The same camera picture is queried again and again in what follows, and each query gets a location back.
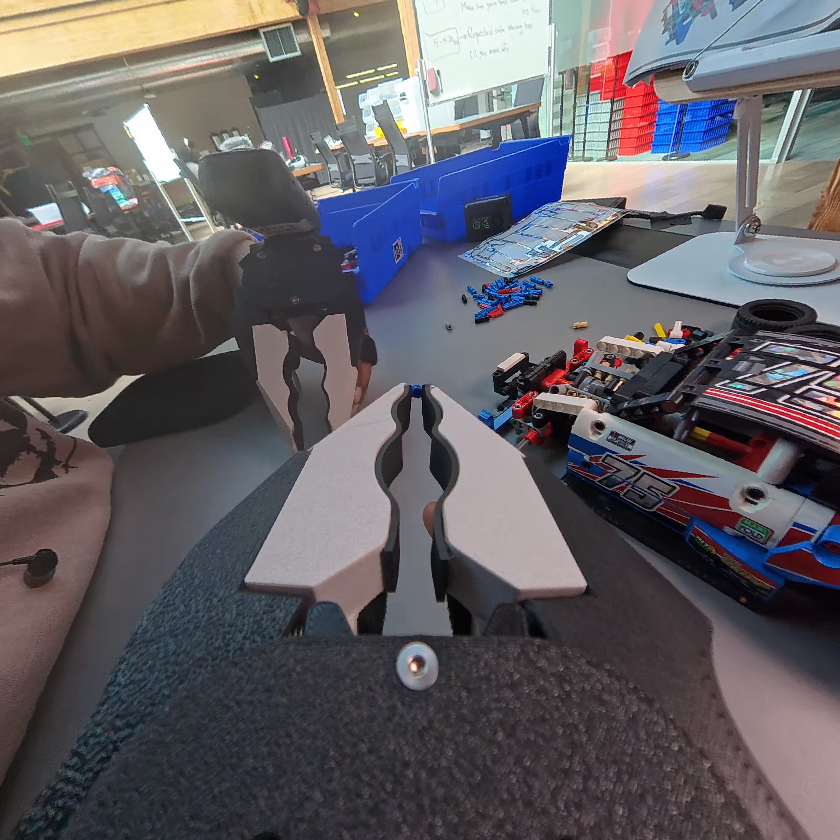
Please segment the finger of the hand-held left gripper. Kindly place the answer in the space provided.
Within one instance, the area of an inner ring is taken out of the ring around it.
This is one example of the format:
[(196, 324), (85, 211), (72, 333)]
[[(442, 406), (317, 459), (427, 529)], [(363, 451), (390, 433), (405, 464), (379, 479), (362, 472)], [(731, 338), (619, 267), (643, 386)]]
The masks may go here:
[(257, 385), (273, 417), (287, 427), (292, 450), (298, 452), (305, 444), (298, 412), (300, 355), (297, 345), (288, 331), (272, 324), (255, 325), (252, 333)]
[(315, 349), (322, 357), (322, 391), (328, 404), (327, 423), (336, 431), (352, 417), (358, 372), (351, 360), (344, 314), (330, 314), (312, 331)]

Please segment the instruction booklet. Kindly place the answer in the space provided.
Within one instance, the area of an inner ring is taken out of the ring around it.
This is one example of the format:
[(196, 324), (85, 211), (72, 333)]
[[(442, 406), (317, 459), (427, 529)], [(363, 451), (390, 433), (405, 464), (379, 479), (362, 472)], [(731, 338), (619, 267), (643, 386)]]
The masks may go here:
[(656, 1), (626, 68), (625, 85), (686, 67), (704, 50), (767, 46), (838, 28), (838, 1)]

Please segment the grey desk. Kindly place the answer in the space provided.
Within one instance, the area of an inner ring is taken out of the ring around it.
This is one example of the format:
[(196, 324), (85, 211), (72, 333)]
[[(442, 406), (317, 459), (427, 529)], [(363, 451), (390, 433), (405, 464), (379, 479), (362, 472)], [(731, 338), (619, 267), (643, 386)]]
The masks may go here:
[[(588, 321), (596, 338), (677, 319), (724, 329), (733, 310), (639, 288), (627, 269), (579, 256), (543, 272), (536, 308), (473, 323), (460, 297), (484, 272), (458, 244), (423, 245), (368, 308), (377, 344), (368, 400), (399, 382), (433, 383), (472, 413), (490, 372), (516, 350), (547, 355)], [(452, 332), (445, 330), (451, 322)], [(132, 631), (183, 556), (291, 456), (262, 403), (227, 421), (118, 452), (112, 520), (86, 599), (2, 787), (2, 838), (54, 778), (98, 705)], [(838, 642), (745, 609), (677, 565), (633, 546), (710, 618), (713, 662), (741, 735), (811, 838), (838, 838)]]

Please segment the blue plastic bin with label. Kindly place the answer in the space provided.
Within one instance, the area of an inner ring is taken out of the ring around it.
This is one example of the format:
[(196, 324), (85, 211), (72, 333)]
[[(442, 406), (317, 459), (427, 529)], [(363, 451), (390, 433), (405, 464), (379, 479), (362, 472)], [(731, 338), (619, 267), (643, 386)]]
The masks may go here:
[(393, 183), (317, 202), (322, 235), (354, 251), (351, 270), (364, 305), (372, 304), (423, 241), (415, 181)]

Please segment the black padded wrist rest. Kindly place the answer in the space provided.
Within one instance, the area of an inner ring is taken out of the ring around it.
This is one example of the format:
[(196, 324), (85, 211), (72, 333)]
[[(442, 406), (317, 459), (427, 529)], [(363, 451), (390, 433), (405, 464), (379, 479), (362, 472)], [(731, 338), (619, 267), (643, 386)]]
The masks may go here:
[(101, 448), (221, 423), (257, 401), (256, 379), (238, 350), (207, 355), (127, 385), (91, 422)]

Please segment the toy brick race car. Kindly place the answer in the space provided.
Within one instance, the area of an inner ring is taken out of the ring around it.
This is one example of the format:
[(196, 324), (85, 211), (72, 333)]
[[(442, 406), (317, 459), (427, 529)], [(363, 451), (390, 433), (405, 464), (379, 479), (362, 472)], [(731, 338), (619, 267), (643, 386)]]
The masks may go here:
[(500, 362), (479, 419), (520, 449), (565, 442), (565, 481), (606, 520), (759, 607), (838, 591), (838, 373), (838, 343), (785, 332), (578, 339)]

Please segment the pile of blue red pins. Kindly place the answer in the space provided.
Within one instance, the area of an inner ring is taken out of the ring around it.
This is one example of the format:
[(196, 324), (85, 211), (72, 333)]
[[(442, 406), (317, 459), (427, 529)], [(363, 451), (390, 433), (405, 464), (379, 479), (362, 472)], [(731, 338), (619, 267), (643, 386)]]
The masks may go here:
[(538, 276), (502, 277), (479, 288), (467, 285), (461, 301), (464, 304), (475, 303), (476, 311), (472, 318), (475, 325), (480, 325), (500, 319), (509, 311), (536, 308), (545, 291), (553, 288), (551, 280)]

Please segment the heap of assorted loose bricks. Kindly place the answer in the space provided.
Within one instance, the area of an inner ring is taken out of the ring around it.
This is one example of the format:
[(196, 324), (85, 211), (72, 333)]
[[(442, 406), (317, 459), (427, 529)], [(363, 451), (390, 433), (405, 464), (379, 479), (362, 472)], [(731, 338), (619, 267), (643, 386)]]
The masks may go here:
[(651, 345), (665, 344), (668, 347), (683, 347), (696, 344), (713, 338), (715, 333), (711, 330), (702, 329), (696, 325), (676, 320), (673, 324), (657, 322), (650, 335), (644, 332), (635, 332), (624, 337), (627, 342), (648, 343)]

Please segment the shiny sticker sheet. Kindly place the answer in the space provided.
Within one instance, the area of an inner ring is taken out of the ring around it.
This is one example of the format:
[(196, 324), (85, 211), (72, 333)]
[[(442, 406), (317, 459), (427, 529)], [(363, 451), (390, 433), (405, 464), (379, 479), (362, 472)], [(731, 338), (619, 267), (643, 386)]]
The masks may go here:
[(460, 255), (495, 277), (531, 275), (622, 219), (627, 210), (584, 201), (560, 201), (536, 209), (508, 231)]

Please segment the long wooden office table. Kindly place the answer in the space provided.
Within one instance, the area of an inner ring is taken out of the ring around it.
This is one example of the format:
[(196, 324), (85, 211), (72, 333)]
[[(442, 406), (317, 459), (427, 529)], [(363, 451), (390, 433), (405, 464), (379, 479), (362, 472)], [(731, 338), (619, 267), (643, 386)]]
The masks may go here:
[[(438, 136), (444, 136), (447, 134), (457, 133), (460, 131), (466, 130), (487, 130), (491, 131), (492, 136), (494, 138), (497, 135), (500, 135), (498, 130), (501, 129), (503, 125), (511, 125), (512, 123), (524, 119), (524, 129), (523, 132), (528, 132), (528, 119), (533, 114), (539, 114), (539, 110), (541, 108), (540, 102), (532, 102), (524, 104), (517, 108), (508, 108), (497, 112), (488, 112), (483, 113), (480, 115), (476, 115), (474, 117), (468, 119), (462, 119), (456, 121), (452, 124), (445, 125), (442, 127), (436, 127), (430, 129), (430, 136), (433, 138), (437, 138)], [(420, 141), (427, 137), (426, 130), (404, 133), (402, 138), (405, 142), (409, 143), (409, 141), (417, 140)], [(367, 140), (367, 144), (375, 149), (384, 148), (388, 146), (388, 140), (382, 136), (381, 138), (374, 138), (373, 140)], [(331, 151), (343, 151), (343, 143), (337, 143), (334, 148), (330, 147)], [(301, 178), (303, 176), (320, 172), (326, 169), (326, 164), (322, 161), (316, 161), (312, 164), (308, 164), (306, 166), (299, 166), (294, 167), (290, 165), (291, 172), (294, 174), (295, 177)]]

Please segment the person's beige hoodie torso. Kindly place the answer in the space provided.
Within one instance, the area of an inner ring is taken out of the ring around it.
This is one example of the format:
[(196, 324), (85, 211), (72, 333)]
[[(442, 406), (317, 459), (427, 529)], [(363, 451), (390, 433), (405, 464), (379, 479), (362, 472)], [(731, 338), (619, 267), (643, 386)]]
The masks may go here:
[(1, 779), (5, 780), (96, 569), (111, 518), (113, 463), (11, 403), (1, 408), (1, 561), (51, 549), (54, 578), (29, 589), (1, 570)]

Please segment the whiteboard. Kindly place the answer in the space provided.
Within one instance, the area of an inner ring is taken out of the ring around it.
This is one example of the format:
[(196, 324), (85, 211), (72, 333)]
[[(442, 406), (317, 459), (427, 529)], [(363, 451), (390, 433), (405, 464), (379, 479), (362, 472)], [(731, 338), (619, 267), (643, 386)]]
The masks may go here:
[(433, 104), (545, 77), (550, 1), (416, 1)]

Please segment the stack of red blue bins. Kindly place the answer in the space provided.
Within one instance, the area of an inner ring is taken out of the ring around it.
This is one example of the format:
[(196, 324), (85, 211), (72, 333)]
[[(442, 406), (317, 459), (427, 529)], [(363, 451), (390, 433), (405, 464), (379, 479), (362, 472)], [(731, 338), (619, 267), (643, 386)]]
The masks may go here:
[(731, 99), (670, 103), (651, 83), (624, 83), (629, 52), (580, 68), (575, 89), (574, 152), (614, 160), (651, 153), (666, 159), (708, 151), (733, 128)]

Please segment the white book stand tray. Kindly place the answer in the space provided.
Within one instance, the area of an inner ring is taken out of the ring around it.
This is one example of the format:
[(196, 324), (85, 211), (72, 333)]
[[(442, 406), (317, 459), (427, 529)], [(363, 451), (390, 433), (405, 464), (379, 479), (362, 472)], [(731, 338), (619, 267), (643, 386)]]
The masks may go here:
[(709, 50), (683, 70), (654, 75), (657, 95), (684, 103), (746, 98), (839, 84), (839, 31), (756, 45)]

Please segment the wooden post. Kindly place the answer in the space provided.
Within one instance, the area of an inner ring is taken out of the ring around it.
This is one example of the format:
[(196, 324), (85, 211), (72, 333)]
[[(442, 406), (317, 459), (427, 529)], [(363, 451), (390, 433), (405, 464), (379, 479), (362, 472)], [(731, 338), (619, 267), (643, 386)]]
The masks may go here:
[(808, 229), (824, 233), (839, 233), (839, 169), (837, 167), (822, 192)]

